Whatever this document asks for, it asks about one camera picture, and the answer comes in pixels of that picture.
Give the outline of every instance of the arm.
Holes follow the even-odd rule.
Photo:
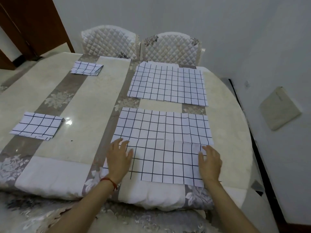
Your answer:
[[[210,192],[216,211],[228,233],[259,233],[218,181],[222,161],[220,154],[211,146],[203,146],[207,158],[199,153],[199,169],[205,186]]]
[[[111,143],[107,153],[107,164],[109,177],[114,183],[118,184],[129,170],[133,150],[131,149],[126,156],[126,145],[129,141],[124,141],[119,148],[121,139]],[[86,233],[91,226],[96,214],[99,212],[103,203],[113,192],[114,186],[109,180],[100,181],[79,203],[52,226],[47,233]]]

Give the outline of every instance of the red string bracelet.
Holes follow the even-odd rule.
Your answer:
[[[114,185],[114,190],[116,190],[118,188],[117,184],[115,184],[109,177],[103,177],[100,181],[103,181],[103,180],[108,180],[108,181],[111,181],[111,183]]]

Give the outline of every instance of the hand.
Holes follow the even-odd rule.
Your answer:
[[[202,180],[206,186],[210,183],[219,183],[218,178],[222,165],[220,154],[212,146],[207,145],[202,148],[206,151],[207,156],[204,160],[202,152],[199,152],[199,170]]]
[[[127,174],[131,160],[133,157],[133,149],[130,149],[126,156],[126,145],[129,141],[123,141],[119,148],[119,143],[123,138],[119,138],[110,144],[109,151],[107,153],[107,164],[109,177],[114,183],[119,184],[122,178]]]

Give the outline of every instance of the left hand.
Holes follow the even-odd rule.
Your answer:
[[[131,160],[133,157],[133,149],[130,149],[126,156],[126,145],[129,141],[123,141],[119,148],[119,143],[123,138],[119,138],[110,144],[109,151],[107,153],[107,164],[109,177],[115,184],[119,184],[122,178],[127,174]]]

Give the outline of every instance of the white chair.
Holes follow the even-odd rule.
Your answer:
[[[139,35],[113,25],[81,32],[83,53],[139,60]]]
[[[141,61],[199,66],[204,51],[198,39],[183,33],[166,32],[146,38],[141,43],[140,59]]]

